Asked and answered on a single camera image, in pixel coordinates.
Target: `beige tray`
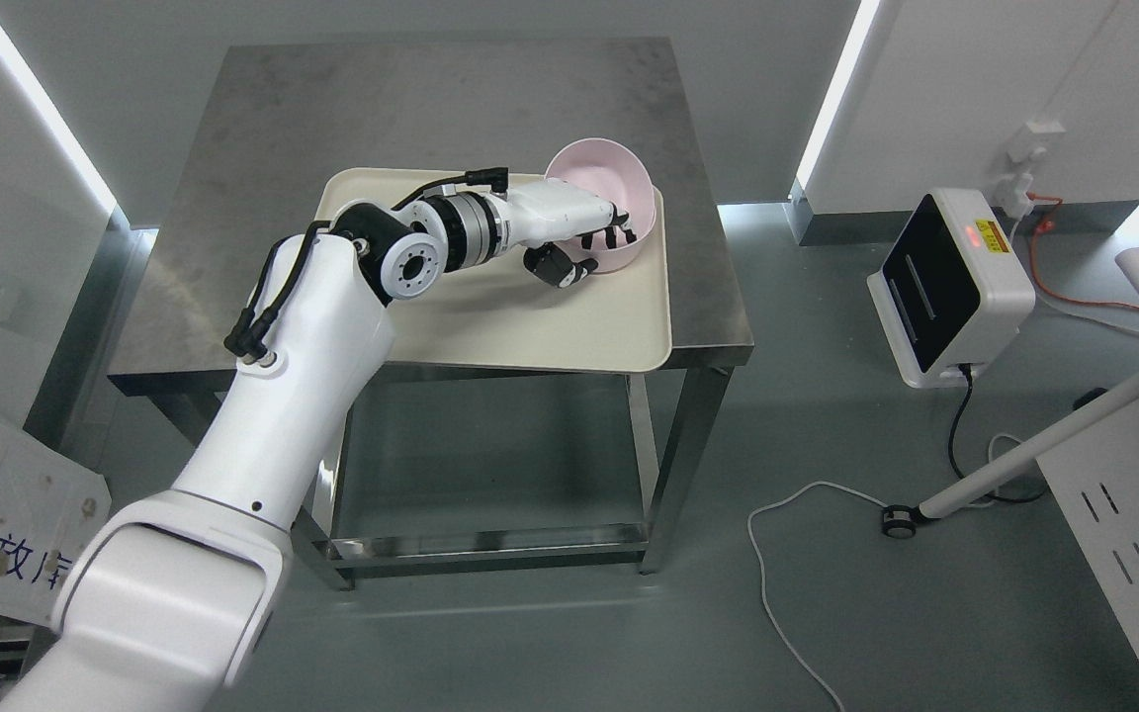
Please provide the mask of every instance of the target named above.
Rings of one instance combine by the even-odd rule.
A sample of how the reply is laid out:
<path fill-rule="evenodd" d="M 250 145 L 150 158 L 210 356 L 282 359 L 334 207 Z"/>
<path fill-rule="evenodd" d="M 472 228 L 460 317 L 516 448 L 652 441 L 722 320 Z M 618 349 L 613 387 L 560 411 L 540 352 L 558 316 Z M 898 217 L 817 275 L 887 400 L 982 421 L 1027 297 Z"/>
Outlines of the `beige tray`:
<path fill-rule="evenodd" d="M 461 171 L 349 169 L 325 188 L 317 220 L 370 198 L 392 206 L 403 195 Z M 541 177 L 514 174 L 511 185 Z M 443 275 L 424 296 L 390 304 L 398 330 L 390 361 L 497 369 L 641 374 L 671 354 L 662 194 L 656 224 L 630 265 L 552 288 L 521 265 L 516 248 L 484 265 Z"/>

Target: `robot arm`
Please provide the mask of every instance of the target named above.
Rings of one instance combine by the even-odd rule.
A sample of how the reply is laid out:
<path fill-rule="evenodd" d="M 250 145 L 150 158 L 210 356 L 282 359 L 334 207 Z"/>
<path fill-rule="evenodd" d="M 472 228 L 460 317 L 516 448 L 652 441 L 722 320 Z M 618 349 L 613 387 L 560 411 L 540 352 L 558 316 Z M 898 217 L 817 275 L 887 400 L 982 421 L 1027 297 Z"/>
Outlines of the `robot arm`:
<path fill-rule="evenodd" d="M 199 710 L 235 685 L 284 589 L 313 469 L 393 346 L 385 306 L 518 246 L 541 278 L 573 284 L 593 267 L 560 253 L 571 269 L 556 276 L 548 248 L 609 226 L 625 228 L 612 203 L 548 179 L 396 211 L 361 200 L 277 244 L 226 339 L 236 378 L 204 440 L 170 490 L 87 546 L 51 613 L 58 644 L 1 711 Z"/>

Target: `yellow label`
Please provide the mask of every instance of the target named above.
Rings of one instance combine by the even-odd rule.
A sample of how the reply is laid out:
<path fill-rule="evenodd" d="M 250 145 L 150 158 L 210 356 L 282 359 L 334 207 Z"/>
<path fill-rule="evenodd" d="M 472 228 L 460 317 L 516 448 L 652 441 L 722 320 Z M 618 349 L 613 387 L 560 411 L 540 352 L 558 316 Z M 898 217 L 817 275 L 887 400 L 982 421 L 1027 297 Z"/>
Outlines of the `yellow label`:
<path fill-rule="evenodd" d="M 986 251 L 1008 255 L 1008 243 L 1005 243 L 1005 236 L 1000 235 L 1000 226 L 995 224 L 995 221 L 975 221 L 975 224 L 978 226 L 982 244 L 985 244 Z"/>

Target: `metal table top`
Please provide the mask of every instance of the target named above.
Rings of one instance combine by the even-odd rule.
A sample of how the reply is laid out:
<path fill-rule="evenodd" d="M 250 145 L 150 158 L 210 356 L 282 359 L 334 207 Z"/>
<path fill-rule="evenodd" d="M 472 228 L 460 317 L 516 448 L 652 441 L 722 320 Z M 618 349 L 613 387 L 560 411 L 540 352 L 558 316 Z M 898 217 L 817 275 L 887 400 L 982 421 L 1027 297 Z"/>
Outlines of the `metal table top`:
<path fill-rule="evenodd" d="M 543 172 L 564 145 L 632 148 L 665 197 L 673 351 L 740 366 L 753 334 L 670 41 L 233 47 L 108 366 L 126 393 L 222 391 L 221 339 L 270 244 L 354 166 Z"/>

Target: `pink bowl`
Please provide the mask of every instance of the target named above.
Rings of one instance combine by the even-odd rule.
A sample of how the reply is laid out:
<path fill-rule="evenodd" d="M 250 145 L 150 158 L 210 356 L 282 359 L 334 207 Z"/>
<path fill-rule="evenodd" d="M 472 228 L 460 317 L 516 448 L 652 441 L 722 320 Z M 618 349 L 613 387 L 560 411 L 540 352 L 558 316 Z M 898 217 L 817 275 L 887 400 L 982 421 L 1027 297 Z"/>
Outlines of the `pink bowl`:
<path fill-rule="evenodd" d="M 596 260 L 600 263 L 598 272 L 618 270 L 639 255 L 645 238 L 653 231 L 653 222 L 656 222 L 656 200 L 645 163 L 636 154 L 614 140 L 575 140 L 551 158 L 544 175 L 590 190 L 632 218 L 636 243 L 620 243 L 618 247 L 609 248 L 604 231 L 597 231 L 588 240 L 588 248 L 583 248 L 580 238 L 557 243 L 566 255 L 574 261 Z"/>

